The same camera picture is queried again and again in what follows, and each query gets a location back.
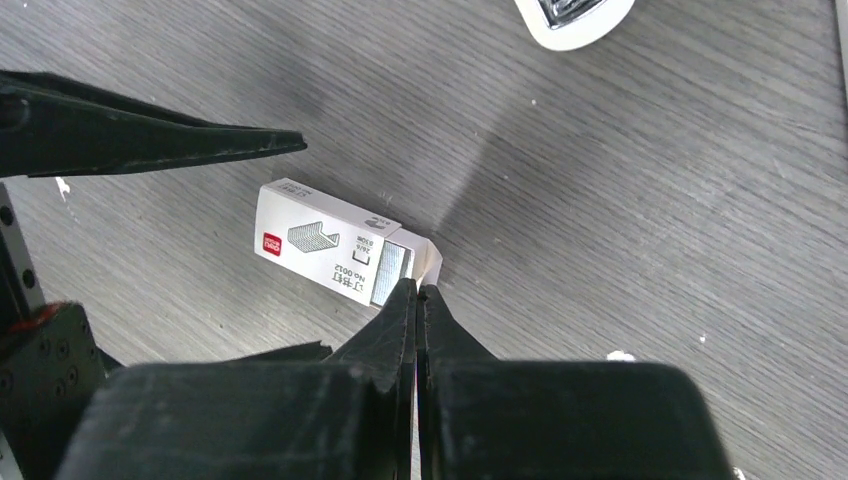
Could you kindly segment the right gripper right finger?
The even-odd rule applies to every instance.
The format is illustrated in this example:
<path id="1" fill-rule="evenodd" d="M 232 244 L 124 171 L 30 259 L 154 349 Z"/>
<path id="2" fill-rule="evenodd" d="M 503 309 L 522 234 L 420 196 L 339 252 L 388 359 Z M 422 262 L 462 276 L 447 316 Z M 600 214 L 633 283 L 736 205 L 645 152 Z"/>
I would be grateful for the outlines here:
<path id="1" fill-rule="evenodd" d="M 438 288 L 417 301 L 425 479 L 730 479 L 706 401 L 682 370 L 627 361 L 500 360 Z"/>

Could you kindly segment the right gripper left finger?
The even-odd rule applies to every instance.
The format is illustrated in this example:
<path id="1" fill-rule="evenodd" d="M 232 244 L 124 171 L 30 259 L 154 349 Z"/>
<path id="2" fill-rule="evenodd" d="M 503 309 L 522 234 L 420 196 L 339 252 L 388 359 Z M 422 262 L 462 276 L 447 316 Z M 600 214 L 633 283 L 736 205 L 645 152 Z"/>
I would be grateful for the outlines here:
<path id="1" fill-rule="evenodd" d="M 61 479 L 407 479 L 417 286 L 320 361 L 147 364 L 92 398 Z"/>

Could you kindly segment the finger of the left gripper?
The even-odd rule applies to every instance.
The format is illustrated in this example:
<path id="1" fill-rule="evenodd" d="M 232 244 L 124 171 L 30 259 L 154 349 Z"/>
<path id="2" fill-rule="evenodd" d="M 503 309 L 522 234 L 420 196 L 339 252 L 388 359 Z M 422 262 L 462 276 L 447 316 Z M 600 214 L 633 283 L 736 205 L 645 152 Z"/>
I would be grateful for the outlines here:
<path id="1" fill-rule="evenodd" d="M 48 72 L 1 73 L 4 178 L 134 174 L 306 147 L 296 131 L 213 123 Z"/>

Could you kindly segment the white staple box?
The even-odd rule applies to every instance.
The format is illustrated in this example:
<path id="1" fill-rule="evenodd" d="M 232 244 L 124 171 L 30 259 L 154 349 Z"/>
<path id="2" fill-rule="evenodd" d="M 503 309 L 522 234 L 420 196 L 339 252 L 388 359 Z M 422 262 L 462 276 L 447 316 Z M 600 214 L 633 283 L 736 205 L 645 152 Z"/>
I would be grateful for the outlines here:
<path id="1" fill-rule="evenodd" d="M 432 240 L 289 178 L 260 188 L 254 226 L 257 255 L 374 308 L 402 279 L 435 284 L 443 264 Z"/>

